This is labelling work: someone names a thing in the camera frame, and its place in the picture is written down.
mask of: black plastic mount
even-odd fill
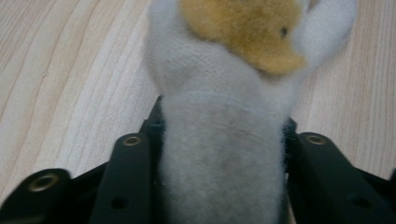
[[[109,162],[70,178],[62,169],[30,175],[0,210],[0,224],[164,223],[157,165],[165,124],[161,98],[139,133],[117,140]],[[298,224],[396,223],[396,173],[390,180],[354,168],[317,133],[285,126],[287,187]]]

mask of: sock puppet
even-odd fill
[[[282,127],[303,81],[345,45],[356,0],[153,0],[168,223],[268,223],[284,198]]]

